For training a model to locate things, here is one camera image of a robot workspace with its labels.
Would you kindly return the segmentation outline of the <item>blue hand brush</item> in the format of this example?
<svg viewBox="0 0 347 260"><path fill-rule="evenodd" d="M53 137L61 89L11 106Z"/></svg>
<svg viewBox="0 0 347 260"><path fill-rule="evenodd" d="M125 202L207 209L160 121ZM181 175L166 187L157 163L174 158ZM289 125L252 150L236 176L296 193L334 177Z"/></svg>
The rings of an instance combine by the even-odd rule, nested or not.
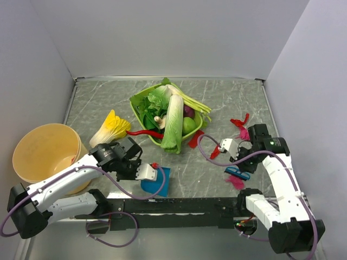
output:
<svg viewBox="0 0 347 260"><path fill-rule="evenodd" d="M224 172L244 181L248 181L250 179L250 174L248 172L241 172L237 167L234 166L226 167Z"/></svg>

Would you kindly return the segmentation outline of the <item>blue dustpan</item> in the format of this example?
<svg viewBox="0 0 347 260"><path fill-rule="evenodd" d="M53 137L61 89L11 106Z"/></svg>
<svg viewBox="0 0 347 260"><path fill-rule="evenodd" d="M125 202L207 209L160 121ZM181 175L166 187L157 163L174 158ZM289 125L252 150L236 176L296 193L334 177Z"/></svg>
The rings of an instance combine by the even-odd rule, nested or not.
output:
<svg viewBox="0 0 347 260"><path fill-rule="evenodd" d="M169 182L170 182L170 173L171 168L162 167L164 173L165 173L165 184L163 188L157 193L159 196L167 197L169 193ZM159 190L163 183L163 175L160 170L157 170L157 179L156 181L152 180L142 180L140 183L140 186L143 191L154 194Z"/></svg>

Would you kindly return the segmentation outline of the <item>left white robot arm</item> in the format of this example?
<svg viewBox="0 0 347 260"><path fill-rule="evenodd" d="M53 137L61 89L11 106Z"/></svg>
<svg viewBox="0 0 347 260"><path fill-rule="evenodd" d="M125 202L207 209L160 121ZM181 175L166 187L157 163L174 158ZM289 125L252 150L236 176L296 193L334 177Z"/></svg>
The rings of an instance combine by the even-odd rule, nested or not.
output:
<svg viewBox="0 0 347 260"><path fill-rule="evenodd" d="M141 164L141 147L132 139L121 143L99 144L72 166L39 183L24 187L19 183L9 193L7 219L23 239L36 236L49 224L79 215L100 218L111 206L97 189L62 200L61 197L81 184L116 172L118 179L134 180Z"/></svg>

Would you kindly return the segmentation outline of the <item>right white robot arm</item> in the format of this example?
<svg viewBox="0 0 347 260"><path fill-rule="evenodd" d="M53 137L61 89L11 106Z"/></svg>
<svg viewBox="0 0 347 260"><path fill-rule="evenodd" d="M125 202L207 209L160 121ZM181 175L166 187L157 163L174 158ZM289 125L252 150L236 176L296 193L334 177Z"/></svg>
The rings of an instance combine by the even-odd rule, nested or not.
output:
<svg viewBox="0 0 347 260"><path fill-rule="evenodd" d="M243 216L254 214L268 230L268 240L277 254L308 251L314 254L325 232L321 219L315 219L299 188L290 150L284 138L272 137L265 124L248 128L251 147L238 147L233 139L221 146L230 161L241 172L253 173L262 164L270 177L277 207L273 207L261 191L247 188L237 197L237 211Z"/></svg>

